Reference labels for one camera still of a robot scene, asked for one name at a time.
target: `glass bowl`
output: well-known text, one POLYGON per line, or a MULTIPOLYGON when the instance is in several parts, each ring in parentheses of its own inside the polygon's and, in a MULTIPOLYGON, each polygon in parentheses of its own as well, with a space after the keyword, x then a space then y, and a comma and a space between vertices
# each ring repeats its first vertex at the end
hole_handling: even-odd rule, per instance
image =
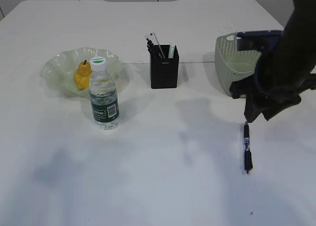
POLYGON ((107 69, 114 79, 117 91, 118 93, 122 92, 129 83, 128 72, 119 62, 119 57, 105 49, 82 47, 59 53, 46 62, 40 76, 45 78, 50 89, 61 91, 66 97, 88 97, 88 88, 80 90, 76 86, 74 72, 80 62, 90 61, 95 56, 106 58, 107 69))

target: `yellow pear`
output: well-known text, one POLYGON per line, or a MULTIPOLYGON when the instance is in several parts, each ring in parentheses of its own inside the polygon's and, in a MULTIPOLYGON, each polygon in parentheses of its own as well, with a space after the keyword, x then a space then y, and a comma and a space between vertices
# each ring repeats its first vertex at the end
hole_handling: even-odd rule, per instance
POLYGON ((79 89, 83 90, 89 86, 91 73, 90 63, 87 60, 81 62, 74 74, 75 84, 79 89))

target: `basket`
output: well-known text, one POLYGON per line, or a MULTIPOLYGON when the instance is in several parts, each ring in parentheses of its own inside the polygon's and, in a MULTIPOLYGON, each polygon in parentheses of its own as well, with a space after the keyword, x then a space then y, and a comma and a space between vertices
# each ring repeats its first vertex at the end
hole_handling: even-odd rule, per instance
POLYGON ((215 46, 216 74, 225 93, 231 96, 229 88, 232 82, 252 75, 260 52, 255 50, 237 51, 235 34, 217 38, 215 46))

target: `bottle cap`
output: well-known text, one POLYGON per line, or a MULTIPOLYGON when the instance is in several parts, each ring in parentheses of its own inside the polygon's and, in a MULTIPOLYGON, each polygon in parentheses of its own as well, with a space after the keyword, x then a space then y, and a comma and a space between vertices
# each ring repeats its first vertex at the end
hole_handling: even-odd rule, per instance
POLYGON ((90 60, 90 65, 93 72, 102 72, 107 68, 107 60, 104 57, 93 57, 90 60))

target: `black pen holder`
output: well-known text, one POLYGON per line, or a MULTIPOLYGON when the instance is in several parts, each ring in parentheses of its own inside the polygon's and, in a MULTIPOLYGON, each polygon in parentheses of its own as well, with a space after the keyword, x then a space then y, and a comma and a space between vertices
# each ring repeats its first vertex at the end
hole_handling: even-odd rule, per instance
POLYGON ((174 48, 173 58, 168 58, 169 47, 169 45, 161 45, 162 51, 166 57, 165 59, 154 58, 152 55, 150 56, 150 81, 152 89, 177 87, 179 54, 176 46, 174 48))

